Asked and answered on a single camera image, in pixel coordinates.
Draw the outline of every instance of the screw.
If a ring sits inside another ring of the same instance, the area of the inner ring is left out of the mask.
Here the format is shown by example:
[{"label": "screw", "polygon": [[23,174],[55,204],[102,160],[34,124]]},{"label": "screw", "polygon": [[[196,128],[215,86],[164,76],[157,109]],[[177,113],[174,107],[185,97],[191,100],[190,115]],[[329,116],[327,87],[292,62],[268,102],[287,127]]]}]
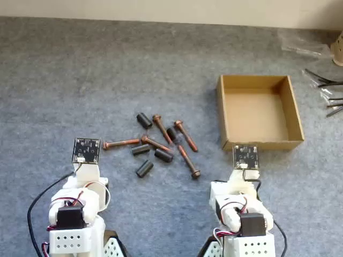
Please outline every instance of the screw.
[{"label": "screw", "polygon": [[134,143],[139,143],[139,139],[130,139],[130,140],[124,140],[124,141],[118,141],[118,142],[104,142],[102,144],[102,148],[104,150],[107,150],[108,148],[114,147],[114,146],[125,146],[130,145]]},{"label": "screw", "polygon": [[161,115],[155,114],[154,116],[152,116],[152,120],[156,123],[157,127],[159,127],[160,131],[162,132],[164,138],[167,140],[168,144],[172,145],[173,141],[170,139],[166,131],[166,128],[162,124]]},{"label": "screw", "polygon": [[189,144],[189,146],[192,148],[192,150],[194,152],[197,152],[198,151],[198,147],[194,143],[193,139],[188,135],[187,131],[182,126],[182,123],[183,122],[181,120],[177,120],[174,124],[181,131],[181,133],[184,134],[184,136],[186,137],[186,141]]},{"label": "screw", "polygon": [[197,170],[194,166],[194,164],[192,163],[191,159],[189,158],[188,154],[186,153],[185,149],[183,148],[183,146],[178,145],[178,150],[180,151],[182,157],[184,158],[184,160],[187,162],[187,165],[189,167],[189,169],[192,172],[192,178],[198,178],[200,177],[200,170]]},{"label": "screw", "polygon": [[157,143],[156,141],[152,140],[151,138],[149,138],[147,135],[144,135],[140,138],[140,140],[142,141],[142,143],[149,143],[150,145],[156,147],[156,148],[160,148],[164,151],[167,151],[167,152],[172,152],[171,149],[169,149],[168,147],[160,144],[160,143]]}]

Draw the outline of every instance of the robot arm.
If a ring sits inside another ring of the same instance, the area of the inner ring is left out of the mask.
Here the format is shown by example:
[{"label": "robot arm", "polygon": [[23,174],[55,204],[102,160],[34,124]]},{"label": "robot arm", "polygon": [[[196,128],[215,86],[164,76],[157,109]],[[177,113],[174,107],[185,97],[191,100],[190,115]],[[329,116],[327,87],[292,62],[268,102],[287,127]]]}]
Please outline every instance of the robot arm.
[{"label": "robot arm", "polygon": [[[98,215],[110,201],[108,179],[100,177],[99,151],[100,139],[75,139],[72,157],[75,172],[51,198],[50,242],[42,244],[45,257],[129,256],[117,234],[105,231],[105,222]],[[38,256],[42,256],[37,247],[35,249]]]},{"label": "robot arm", "polygon": [[275,257],[273,216],[258,200],[252,182],[258,182],[257,148],[234,147],[234,164],[229,180],[211,182],[210,206],[220,227],[214,229],[198,257],[243,257],[263,253]]}]

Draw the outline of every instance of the wire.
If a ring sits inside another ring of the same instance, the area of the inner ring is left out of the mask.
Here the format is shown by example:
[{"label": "wire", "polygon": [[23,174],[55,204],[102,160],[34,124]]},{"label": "wire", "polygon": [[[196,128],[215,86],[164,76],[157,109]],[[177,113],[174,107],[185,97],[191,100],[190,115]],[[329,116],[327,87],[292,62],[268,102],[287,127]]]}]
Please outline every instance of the wire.
[{"label": "wire", "polygon": [[107,200],[107,203],[105,203],[105,206],[102,207],[99,211],[106,210],[107,207],[108,207],[108,205],[109,205],[109,202],[110,202],[110,200],[111,200],[111,193],[109,192],[107,186],[105,186],[103,183],[101,183],[101,182],[99,182],[99,181],[96,181],[96,180],[95,180],[95,181],[88,182],[86,185],[84,185],[84,187],[89,187],[89,186],[92,185],[92,184],[99,184],[99,185],[103,186],[103,187],[105,188],[106,192],[108,193],[108,200]]},{"label": "wire", "polygon": [[223,224],[223,225],[225,225],[225,226],[227,226],[225,223],[224,223],[224,221],[223,221],[223,215],[222,215],[222,213],[221,213],[221,211],[223,210],[223,208],[225,207],[225,206],[228,206],[228,205],[230,205],[231,203],[239,203],[240,205],[242,205],[243,207],[242,207],[242,209],[244,208],[244,206],[246,206],[246,204],[247,204],[247,202],[245,202],[245,204],[244,203],[241,203],[241,202],[236,202],[236,201],[233,201],[233,202],[227,202],[226,204],[224,204],[222,207],[220,207],[220,210],[219,210],[219,213],[220,213],[220,221],[221,221],[221,223]]},{"label": "wire", "polygon": [[287,252],[287,248],[288,248],[287,236],[286,236],[286,233],[284,232],[284,230],[280,227],[279,223],[277,223],[274,220],[274,224],[278,227],[278,229],[280,230],[282,236],[284,237],[285,246],[284,246],[284,250],[281,253],[281,257],[285,257],[286,256],[286,252]]},{"label": "wire", "polygon": [[213,236],[214,238],[217,240],[218,244],[220,245],[221,248],[223,248],[223,244],[221,243],[221,240],[217,237],[217,233],[216,233],[216,230],[219,229],[219,228],[214,228],[213,229]]},{"label": "wire", "polygon": [[57,200],[73,200],[74,202],[72,203],[71,206],[74,206],[76,202],[78,202],[79,204],[81,204],[82,206],[84,206],[84,204],[77,198],[74,198],[74,197],[59,197],[59,198],[56,198],[55,200],[53,200],[50,204],[50,207],[51,205],[53,204],[54,201],[57,201]]},{"label": "wire", "polygon": [[33,244],[33,247],[34,249],[36,250],[36,253],[37,253],[37,256],[39,257],[43,257],[42,254],[40,253],[40,250],[38,248],[38,245],[37,245],[37,242],[36,242],[36,239],[34,237],[34,233],[33,233],[33,228],[32,228],[32,222],[31,222],[31,211],[32,211],[32,208],[35,206],[35,204],[37,203],[37,201],[50,189],[52,188],[53,186],[55,186],[56,184],[58,184],[59,182],[61,182],[62,180],[64,180],[65,178],[68,178],[69,176],[73,175],[74,172],[71,172],[71,173],[68,173],[66,175],[64,175],[62,178],[60,178],[58,181],[52,183],[50,186],[48,186],[43,192],[41,192],[34,200],[33,202],[31,203],[30,207],[28,208],[28,211],[27,211],[27,225],[28,225],[28,230],[29,230],[29,233],[30,233],[30,237],[31,237],[31,241],[32,241],[32,244]]},{"label": "wire", "polygon": [[48,252],[47,252],[47,250],[46,250],[46,248],[45,248],[45,246],[49,246],[49,245],[50,245],[50,244],[47,243],[47,242],[42,243],[42,252],[43,252],[43,254],[44,254],[44,257],[49,257],[49,254],[48,254]]},{"label": "wire", "polygon": [[[80,199],[80,197],[81,197],[81,195],[82,195],[83,193],[84,193],[84,191],[81,191],[81,192],[79,193],[79,195],[77,196],[77,200]],[[77,203],[77,201],[74,201],[73,204],[72,204],[71,206],[75,206],[76,203]]]},{"label": "wire", "polygon": [[[257,200],[261,201],[258,195],[258,190],[261,187],[261,180],[259,179],[245,179],[245,170],[243,170],[243,179],[244,181],[248,181],[248,182],[258,182],[258,185],[256,187],[256,198]],[[284,237],[284,242],[285,242],[285,246],[284,246],[284,250],[282,251],[281,257],[285,257],[286,256],[286,252],[287,252],[287,248],[288,248],[288,244],[287,244],[287,236],[286,233],[284,232],[284,230],[280,227],[280,225],[274,220],[274,224],[277,226],[277,228],[280,230],[282,236]]]}]

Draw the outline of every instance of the white perforated plate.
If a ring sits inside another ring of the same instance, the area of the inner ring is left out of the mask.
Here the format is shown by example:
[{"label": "white perforated plate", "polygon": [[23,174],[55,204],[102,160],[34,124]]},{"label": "white perforated plate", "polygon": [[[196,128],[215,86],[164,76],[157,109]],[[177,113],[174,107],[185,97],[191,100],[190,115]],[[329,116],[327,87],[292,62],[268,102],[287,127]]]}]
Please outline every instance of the white perforated plate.
[{"label": "white perforated plate", "polygon": [[225,254],[230,257],[275,257],[274,236],[225,239]]},{"label": "white perforated plate", "polygon": [[204,257],[222,257],[222,248],[218,244],[218,242],[213,241],[208,246]]},{"label": "white perforated plate", "polygon": [[91,229],[50,231],[50,253],[83,253],[91,250]]},{"label": "white perforated plate", "polygon": [[110,238],[103,248],[105,257],[124,257],[117,239]]}]

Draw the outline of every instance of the black cylinder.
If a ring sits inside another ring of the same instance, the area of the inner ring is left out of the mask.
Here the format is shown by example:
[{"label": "black cylinder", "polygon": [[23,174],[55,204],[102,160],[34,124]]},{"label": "black cylinder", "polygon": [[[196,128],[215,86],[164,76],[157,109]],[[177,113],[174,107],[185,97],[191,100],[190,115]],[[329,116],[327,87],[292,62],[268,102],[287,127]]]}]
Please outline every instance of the black cylinder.
[{"label": "black cylinder", "polygon": [[170,139],[172,139],[173,141],[177,138],[177,131],[174,127],[170,127],[169,129],[167,129],[167,133]]},{"label": "black cylinder", "polygon": [[140,113],[137,115],[137,121],[145,128],[146,130],[151,128],[152,122],[148,119],[148,117],[144,113]]},{"label": "black cylinder", "polygon": [[143,153],[147,153],[149,151],[150,151],[150,145],[148,145],[148,144],[132,148],[132,154],[133,155],[143,154]]},{"label": "black cylinder", "polygon": [[154,167],[154,164],[146,160],[143,165],[136,171],[138,177],[143,178],[151,169]]},{"label": "black cylinder", "polygon": [[173,160],[173,155],[170,153],[167,153],[161,149],[156,149],[155,151],[155,156],[161,160],[163,160],[164,162],[171,162]]}]

